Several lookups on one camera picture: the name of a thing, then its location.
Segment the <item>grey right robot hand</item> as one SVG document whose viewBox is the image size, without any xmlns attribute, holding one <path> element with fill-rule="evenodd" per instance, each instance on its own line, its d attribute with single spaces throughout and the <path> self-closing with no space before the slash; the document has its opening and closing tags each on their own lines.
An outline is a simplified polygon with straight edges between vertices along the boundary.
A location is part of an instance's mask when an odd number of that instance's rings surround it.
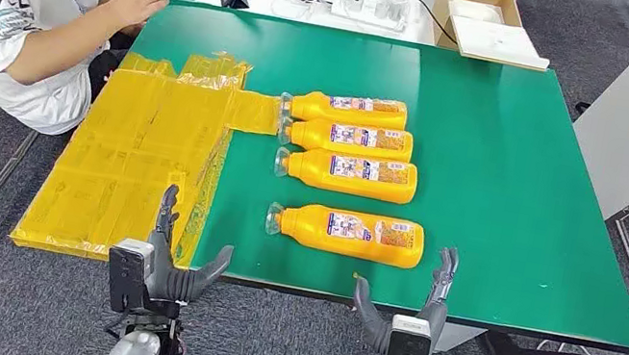
<svg viewBox="0 0 629 355">
<path fill-rule="evenodd" d="M 459 264 L 459 252 L 456 247 L 444 247 L 440 250 L 440 267 L 433 271 L 433 285 L 430 293 L 418 311 L 415 318 L 428 321 L 430 327 L 431 345 L 428 355 L 433 355 L 437 346 L 437 341 L 441 336 L 441 331 L 447 320 L 446 297 L 454 281 L 454 276 Z M 353 294 L 354 308 L 362 321 L 365 330 L 366 343 L 376 350 L 378 354 L 388 353 L 390 331 L 392 324 L 384 321 L 375 305 L 370 299 L 370 287 L 367 280 L 359 276 L 355 279 L 355 289 Z"/>
</svg>

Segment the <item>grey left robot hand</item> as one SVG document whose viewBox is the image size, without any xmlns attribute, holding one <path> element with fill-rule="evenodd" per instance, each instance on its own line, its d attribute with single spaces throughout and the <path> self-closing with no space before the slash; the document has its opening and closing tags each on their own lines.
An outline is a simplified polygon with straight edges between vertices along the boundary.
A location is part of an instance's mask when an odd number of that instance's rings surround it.
<svg viewBox="0 0 629 355">
<path fill-rule="evenodd" d="M 179 217 L 173 211 L 178 190 L 176 184 L 170 185 L 162 195 L 155 227 L 147 238 L 154 248 L 153 271 L 144 283 L 151 298 L 190 303 L 223 274 L 232 261 L 235 248 L 231 244 L 223 246 L 212 261 L 196 270 L 178 268 L 173 264 L 170 245 L 174 223 Z"/>
</svg>

